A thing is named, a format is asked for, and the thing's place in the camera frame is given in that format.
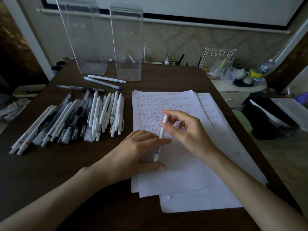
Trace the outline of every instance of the lid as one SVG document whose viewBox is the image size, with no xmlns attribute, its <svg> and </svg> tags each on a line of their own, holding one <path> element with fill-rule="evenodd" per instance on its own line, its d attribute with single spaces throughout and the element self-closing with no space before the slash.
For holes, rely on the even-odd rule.
<svg viewBox="0 0 308 231">
<path fill-rule="evenodd" d="M 308 132 L 308 109 L 291 98 L 271 98 L 303 131 Z"/>
</svg>

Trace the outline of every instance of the fingernail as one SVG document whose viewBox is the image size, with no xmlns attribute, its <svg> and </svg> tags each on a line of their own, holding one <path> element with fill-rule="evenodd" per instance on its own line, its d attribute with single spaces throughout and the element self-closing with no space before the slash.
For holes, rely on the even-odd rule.
<svg viewBox="0 0 308 231">
<path fill-rule="evenodd" d="M 158 168 L 158 170 L 159 171 L 164 171 L 164 170 L 166 170 L 167 168 L 165 167 L 165 166 L 160 166 L 159 168 Z"/>
</svg>

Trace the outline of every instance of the left hand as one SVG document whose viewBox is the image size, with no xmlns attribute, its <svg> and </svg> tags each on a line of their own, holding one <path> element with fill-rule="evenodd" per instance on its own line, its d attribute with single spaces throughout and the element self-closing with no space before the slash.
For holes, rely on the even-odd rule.
<svg viewBox="0 0 308 231">
<path fill-rule="evenodd" d="M 142 162 L 140 157 L 150 150 L 171 142 L 171 139 L 159 139 L 157 135 L 151 132 L 134 131 L 90 168 L 95 170 L 96 176 L 107 180 L 108 184 L 129 179 L 140 172 L 166 170 L 166 166 L 162 163 Z"/>
</svg>

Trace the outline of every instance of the stack of paper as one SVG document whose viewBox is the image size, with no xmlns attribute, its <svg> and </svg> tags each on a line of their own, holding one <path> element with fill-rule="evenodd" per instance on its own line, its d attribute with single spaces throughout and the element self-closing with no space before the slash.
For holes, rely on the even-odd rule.
<svg viewBox="0 0 308 231">
<path fill-rule="evenodd" d="M 198 117 L 211 140 L 230 159 L 261 183 L 267 180 L 242 146 L 218 106 L 208 93 L 140 92 L 132 93 L 133 130 L 159 135 L 162 110 L 180 110 Z M 165 138 L 172 138 L 167 132 Z M 142 160 L 153 160 L 154 151 Z M 166 171 L 140 173 L 132 178 L 132 192 L 146 197 L 160 195 L 163 212 L 240 207 L 241 204 L 222 180 L 192 155 L 177 139 L 162 147 L 159 161 Z"/>
</svg>

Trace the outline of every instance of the right hand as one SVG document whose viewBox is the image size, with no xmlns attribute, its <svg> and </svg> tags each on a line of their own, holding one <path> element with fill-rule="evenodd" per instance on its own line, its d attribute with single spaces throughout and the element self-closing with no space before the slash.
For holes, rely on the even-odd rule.
<svg viewBox="0 0 308 231">
<path fill-rule="evenodd" d="M 162 124 L 164 130 L 177 138 L 196 157 L 206 161 L 209 156 L 220 152 L 198 118 L 182 111 L 163 110 L 163 114 L 169 116 L 168 123 Z M 180 121 L 177 128 L 173 126 L 176 121 Z"/>
</svg>

